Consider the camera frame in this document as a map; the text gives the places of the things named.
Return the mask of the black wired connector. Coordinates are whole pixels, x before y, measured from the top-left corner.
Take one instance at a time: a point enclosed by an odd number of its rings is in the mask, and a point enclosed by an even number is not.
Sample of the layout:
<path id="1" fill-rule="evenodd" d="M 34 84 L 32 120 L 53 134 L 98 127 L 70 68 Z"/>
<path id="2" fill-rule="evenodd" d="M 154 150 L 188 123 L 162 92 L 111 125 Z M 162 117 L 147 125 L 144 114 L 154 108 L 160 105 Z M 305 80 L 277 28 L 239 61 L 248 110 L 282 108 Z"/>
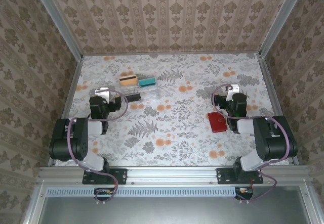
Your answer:
<path id="1" fill-rule="evenodd" d="M 117 187 L 114 188 L 97 188 L 94 190 L 94 199 L 96 200 L 96 203 L 102 203 L 105 204 L 110 199 L 112 199 L 117 192 Z"/>
<path id="2" fill-rule="evenodd" d="M 253 196 L 253 188 L 243 188 L 236 187 L 235 188 L 235 199 L 237 200 L 250 200 Z"/>

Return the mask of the grey metal sheet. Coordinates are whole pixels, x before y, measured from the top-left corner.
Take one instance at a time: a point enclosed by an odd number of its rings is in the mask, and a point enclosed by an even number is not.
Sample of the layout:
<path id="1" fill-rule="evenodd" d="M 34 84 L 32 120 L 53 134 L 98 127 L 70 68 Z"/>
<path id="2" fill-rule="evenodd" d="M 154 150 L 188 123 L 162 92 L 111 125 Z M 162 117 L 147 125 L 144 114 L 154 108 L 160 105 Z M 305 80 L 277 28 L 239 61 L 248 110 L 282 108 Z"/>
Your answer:
<path id="1" fill-rule="evenodd" d="M 310 224 L 298 195 L 255 203 L 233 198 L 49 198 L 39 224 Z"/>

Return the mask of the tan card with black stripe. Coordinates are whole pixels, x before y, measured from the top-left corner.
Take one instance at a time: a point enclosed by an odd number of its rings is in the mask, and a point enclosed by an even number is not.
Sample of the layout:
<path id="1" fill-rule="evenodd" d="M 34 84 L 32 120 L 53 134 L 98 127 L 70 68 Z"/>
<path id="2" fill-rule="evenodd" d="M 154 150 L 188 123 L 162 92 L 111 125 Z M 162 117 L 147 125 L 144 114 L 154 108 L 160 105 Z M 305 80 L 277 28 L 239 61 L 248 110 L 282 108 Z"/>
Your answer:
<path id="1" fill-rule="evenodd" d="M 137 78 L 137 75 L 135 75 L 135 74 L 122 76 L 119 78 L 119 82 L 120 82 L 121 86 L 137 85 L 138 78 Z"/>

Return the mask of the aluminium table side rail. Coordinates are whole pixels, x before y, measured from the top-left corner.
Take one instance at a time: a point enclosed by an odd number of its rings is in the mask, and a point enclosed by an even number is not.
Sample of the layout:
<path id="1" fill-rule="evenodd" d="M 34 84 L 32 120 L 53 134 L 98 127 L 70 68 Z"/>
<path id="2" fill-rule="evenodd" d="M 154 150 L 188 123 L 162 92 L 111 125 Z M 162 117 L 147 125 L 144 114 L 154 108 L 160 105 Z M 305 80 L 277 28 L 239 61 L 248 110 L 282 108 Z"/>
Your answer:
<path id="1" fill-rule="evenodd" d="M 272 109 L 273 109 L 273 113 L 274 115 L 283 115 L 276 91 L 275 91 L 275 87 L 273 84 L 273 81 L 271 79 L 271 75 L 269 72 L 269 69 L 267 67 L 266 61 L 263 57 L 261 57 L 260 55 L 258 56 L 258 62 L 259 62 L 259 66 L 263 75 L 263 79 L 264 79 L 264 83 L 265 86 L 267 88 L 267 92 L 269 95 L 269 99 L 271 101 L 271 105 L 272 105 Z"/>
<path id="2" fill-rule="evenodd" d="M 81 74 L 82 66 L 83 66 L 83 59 L 78 61 L 76 64 L 75 72 L 74 72 L 73 79 L 72 79 L 72 82 L 70 85 L 70 89 L 69 89 L 69 92 L 68 92 L 68 95 L 66 98 L 66 102 L 65 102 L 65 106 L 64 106 L 61 118 L 68 118 L 68 116 L 69 116 L 71 105 L 73 102 L 74 94 L 75 94 L 77 83 L 78 83 L 78 79 Z"/>

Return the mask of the red card holder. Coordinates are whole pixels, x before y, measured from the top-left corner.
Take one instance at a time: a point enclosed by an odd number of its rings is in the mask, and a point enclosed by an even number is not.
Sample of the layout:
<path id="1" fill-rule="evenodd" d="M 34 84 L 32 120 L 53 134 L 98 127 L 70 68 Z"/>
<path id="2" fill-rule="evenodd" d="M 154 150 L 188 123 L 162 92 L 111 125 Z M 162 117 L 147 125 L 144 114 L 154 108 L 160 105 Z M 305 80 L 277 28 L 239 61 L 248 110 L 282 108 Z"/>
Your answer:
<path id="1" fill-rule="evenodd" d="M 226 120 L 220 113 L 212 112 L 212 113 L 208 113 L 207 116 L 213 133 L 227 131 Z"/>

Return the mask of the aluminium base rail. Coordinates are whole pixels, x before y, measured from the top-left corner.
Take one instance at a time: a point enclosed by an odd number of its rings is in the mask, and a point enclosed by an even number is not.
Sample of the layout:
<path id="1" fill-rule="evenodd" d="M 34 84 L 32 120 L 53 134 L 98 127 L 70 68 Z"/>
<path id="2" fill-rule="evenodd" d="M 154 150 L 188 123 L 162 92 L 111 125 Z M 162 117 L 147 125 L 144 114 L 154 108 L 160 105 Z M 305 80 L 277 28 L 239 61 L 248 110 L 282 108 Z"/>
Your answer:
<path id="1" fill-rule="evenodd" d="M 216 186 L 219 168 L 225 166 L 193 167 L 130 167 L 126 166 L 126 186 Z M 309 183 L 311 178 L 307 167 L 301 165 L 273 165 L 262 169 L 264 175 L 277 180 L 278 186 L 300 186 Z M 81 186 L 84 171 L 76 166 L 42 167 L 36 180 L 37 185 Z"/>

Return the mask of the aluminium frame post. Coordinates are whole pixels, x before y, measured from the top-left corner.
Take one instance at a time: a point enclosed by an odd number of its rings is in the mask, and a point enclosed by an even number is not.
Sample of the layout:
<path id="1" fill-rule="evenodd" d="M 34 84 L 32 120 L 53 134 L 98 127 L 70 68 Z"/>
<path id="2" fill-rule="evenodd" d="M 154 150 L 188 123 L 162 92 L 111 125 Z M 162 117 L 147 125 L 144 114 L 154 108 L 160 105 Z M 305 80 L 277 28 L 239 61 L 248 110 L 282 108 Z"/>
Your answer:
<path id="1" fill-rule="evenodd" d="M 55 4 L 54 0 L 41 0 L 41 2 L 45 6 L 48 14 L 51 16 L 77 63 L 81 62 L 83 53 L 81 52 L 80 46 L 77 44 L 71 29 L 68 27 L 63 14 L 59 11 L 59 7 Z"/>
<path id="2" fill-rule="evenodd" d="M 265 56 L 269 52 L 271 46 L 273 45 L 281 29 L 283 28 L 297 1 L 298 0 L 284 0 L 259 49 L 259 55 L 261 58 L 265 58 Z"/>

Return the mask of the aluminium table end rail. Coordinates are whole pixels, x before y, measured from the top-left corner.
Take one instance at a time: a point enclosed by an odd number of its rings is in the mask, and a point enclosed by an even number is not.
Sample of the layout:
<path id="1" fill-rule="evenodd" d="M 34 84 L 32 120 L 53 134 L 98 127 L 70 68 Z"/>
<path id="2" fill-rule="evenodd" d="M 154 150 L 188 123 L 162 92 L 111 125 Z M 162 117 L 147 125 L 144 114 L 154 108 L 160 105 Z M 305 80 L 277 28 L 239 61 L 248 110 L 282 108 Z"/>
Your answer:
<path id="1" fill-rule="evenodd" d="M 227 51 L 203 51 L 203 52 L 139 52 L 139 53 L 113 53 L 113 54 L 83 54 L 83 57 L 87 56 L 155 56 L 155 55 L 216 55 L 216 54 L 259 54 L 258 51 L 247 51 L 247 52 L 227 52 Z"/>

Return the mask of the teal card with dark stripe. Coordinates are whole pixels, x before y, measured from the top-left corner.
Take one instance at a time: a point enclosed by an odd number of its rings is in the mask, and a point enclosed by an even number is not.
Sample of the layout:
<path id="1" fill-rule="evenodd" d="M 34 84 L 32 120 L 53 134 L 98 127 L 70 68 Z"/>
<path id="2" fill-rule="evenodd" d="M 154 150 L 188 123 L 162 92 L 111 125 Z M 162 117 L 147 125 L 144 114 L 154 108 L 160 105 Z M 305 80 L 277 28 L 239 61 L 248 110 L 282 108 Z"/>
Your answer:
<path id="1" fill-rule="evenodd" d="M 156 85 L 156 80 L 154 77 L 141 79 L 141 80 L 138 80 L 138 85 L 139 85 L 139 87 L 153 86 L 153 85 Z"/>

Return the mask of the clear plastic organizer box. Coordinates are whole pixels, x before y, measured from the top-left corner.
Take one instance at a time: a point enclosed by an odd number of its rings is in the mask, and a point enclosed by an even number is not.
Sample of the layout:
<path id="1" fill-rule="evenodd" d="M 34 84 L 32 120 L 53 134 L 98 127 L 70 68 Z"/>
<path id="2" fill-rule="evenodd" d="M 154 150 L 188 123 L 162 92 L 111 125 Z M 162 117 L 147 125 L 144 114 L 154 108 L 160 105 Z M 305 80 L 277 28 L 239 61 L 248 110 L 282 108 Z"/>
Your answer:
<path id="1" fill-rule="evenodd" d="M 139 93 L 141 95 L 141 100 L 142 102 L 144 101 L 153 101 L 159 98 L 159 88 L 157 85 L 157 79 L 156 77 L 151 74 L 151 75 L 144 75 L 144 74 L 136 74 L 138 80 L 145 79 L 145 78 L 155 78 L 156 80 L 156 85 L 153 86 L 148 86 L 148 87 L 139 87 L 139 85 L 132 85 L 132 86 L 121 86 L 120 89 L 121 92 L 127 96 L 131 94 L 137 94 Z"/>

